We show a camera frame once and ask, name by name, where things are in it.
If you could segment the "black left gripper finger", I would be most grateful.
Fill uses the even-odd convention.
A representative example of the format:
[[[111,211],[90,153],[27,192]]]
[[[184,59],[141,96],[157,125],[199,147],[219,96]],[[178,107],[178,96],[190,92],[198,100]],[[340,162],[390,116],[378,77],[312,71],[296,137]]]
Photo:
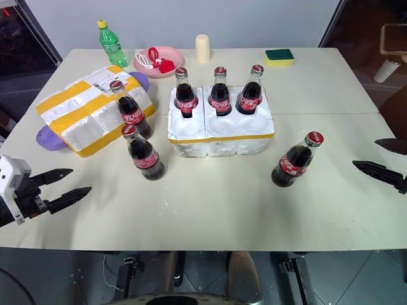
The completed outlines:
[[[70,173],[73,172],[73,169],[70,168],[56,168],[54,170],[47,171],[31,177],[31,186],[37,188],[43,185],[49,185],[54,182],[57,182]]]
[[[63,194],[61,197],[47,202],[47,209],[51,214],[57,213],[84,198],[90,191],[91,187],[77,188],[68,193]]]

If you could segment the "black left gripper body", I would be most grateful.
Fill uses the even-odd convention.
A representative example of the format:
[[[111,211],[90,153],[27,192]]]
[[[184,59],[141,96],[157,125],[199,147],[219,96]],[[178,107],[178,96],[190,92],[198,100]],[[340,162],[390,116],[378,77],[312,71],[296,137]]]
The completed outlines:
[[[24,177],[15,189],[17,206],[23,219],[34,218],[48,211],[46,201],[40,198],[40,186],[46,184],[43,176]]]

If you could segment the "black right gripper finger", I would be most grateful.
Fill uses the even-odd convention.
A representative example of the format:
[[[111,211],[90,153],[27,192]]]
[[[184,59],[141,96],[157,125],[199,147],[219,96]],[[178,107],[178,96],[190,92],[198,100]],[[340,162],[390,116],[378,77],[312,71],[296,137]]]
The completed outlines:
[[[389,170],[385,166],[371,161],[353,160],[352,164],[366,175],[390,184],[397,189],[399,193],[406,194],[406,177],[401,173]]]
[[[382,148],[398,154],[407,154],[407,141],[401,139],[377,139],[374,141]]]

